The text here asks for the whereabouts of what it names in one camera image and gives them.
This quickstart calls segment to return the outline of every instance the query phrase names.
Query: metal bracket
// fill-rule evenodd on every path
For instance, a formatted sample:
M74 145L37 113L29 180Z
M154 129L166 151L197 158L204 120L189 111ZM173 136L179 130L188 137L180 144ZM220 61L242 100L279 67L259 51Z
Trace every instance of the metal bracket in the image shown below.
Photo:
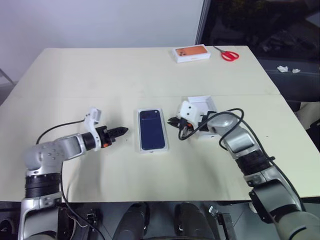
M193 129L198 127L198 123L201 122L202 115L204 113L200 111L195 105L188 101L183 101L178 108L176 116L178 118L184 118L192 124Z
M222 225L226 240L237 240L234 225L229 213L221 213L213 206L210 206L208 212L216 218L219 225Z
M266 224L272 224L273 223L272 218L270 217L264 205L256 195L255 191L249 192L249 196L252 200L252 204L261 221L265 222Z
M85 115L84 126L88 132L90 132L94 138L95 152L101 149L101 139L97 133L95 125L99 123L101 116L101 110L91 107L90 111Z
M98 212L96 209L91 209L89 213L86 214L86 220L88 223L92 224L93 226L97 227L98 226ZM91 234L92 232L95 232L95 230L91 227L89 227L88 230L88 239L91 239Z
M29 237L30 231L25 230L27 214L34 210L49 209L61 202L61 192L44 195L34 198L25 198L21 202L20 222L18 239L23 240Z

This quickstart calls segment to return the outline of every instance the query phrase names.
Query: table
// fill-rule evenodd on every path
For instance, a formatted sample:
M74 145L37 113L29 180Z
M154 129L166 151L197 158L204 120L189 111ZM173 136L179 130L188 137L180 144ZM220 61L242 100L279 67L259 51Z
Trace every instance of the table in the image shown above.
M277 88L246 46L226 62L175 63L170 48L46 49L0 107L0 201L24 197L23 150L46 129L80 120L94 106L100 125L128 127L98 152L66 161L63 187L71 202L240 201L250 188L218 137L178 140L166 127L169 151L138 153L136 109L175 116L185 96L211 95L218 110L239 107L269 155L301 197L320 196L320 155ZM55 129L42 141L84 133L82 124Z

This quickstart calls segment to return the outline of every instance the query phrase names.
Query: red scissors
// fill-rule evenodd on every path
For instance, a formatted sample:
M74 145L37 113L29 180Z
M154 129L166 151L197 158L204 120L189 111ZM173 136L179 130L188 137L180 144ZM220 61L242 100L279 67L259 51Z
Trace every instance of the red scissors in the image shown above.
M238 53L235 53L233 51L223 51L217 48L216 46L213 47L219 50L221 52L221 57L228 62L233 62L234 60L237 60L240 57Z

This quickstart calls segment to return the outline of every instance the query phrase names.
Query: phone box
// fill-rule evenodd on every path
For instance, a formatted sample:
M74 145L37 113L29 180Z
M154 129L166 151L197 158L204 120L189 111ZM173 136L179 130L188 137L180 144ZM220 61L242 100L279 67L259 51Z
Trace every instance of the phone box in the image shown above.
M211 53L203 44L174 48L172 54L177 63L208 59L211 56Z

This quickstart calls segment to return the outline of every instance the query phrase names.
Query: floor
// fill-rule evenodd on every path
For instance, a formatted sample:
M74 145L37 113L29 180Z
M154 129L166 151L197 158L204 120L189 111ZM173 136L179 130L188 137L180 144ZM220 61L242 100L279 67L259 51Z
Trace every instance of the floor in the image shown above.
M174 209L181 202L150 202L150 224L145 239L160 236L175 236L173 216ZM229 213L233 222L233 227L237 240L279 240L275 226L262 222L256 213L249 209L248 203L238 203L233 205L221 205L213 201L192 202L199 209L204 211L210 206L214 206L221 213ZM99 229L106 240L112 240L116 228L127 209L133 202L109 202L109 203L76 203L76 210L85 216L90 210L98 210L101 214L102 224ZM20 203L0 202L2 208L16 208ZM306 210L320 218L320 204L305 203ZM12 212L0 212L0 220L12 218L18 225L19 210ZM222 226L218 225L216 240L225 240ZM73 240L87 239L88 228L76 228ZM91 235L91 240L102 240L96 233Z

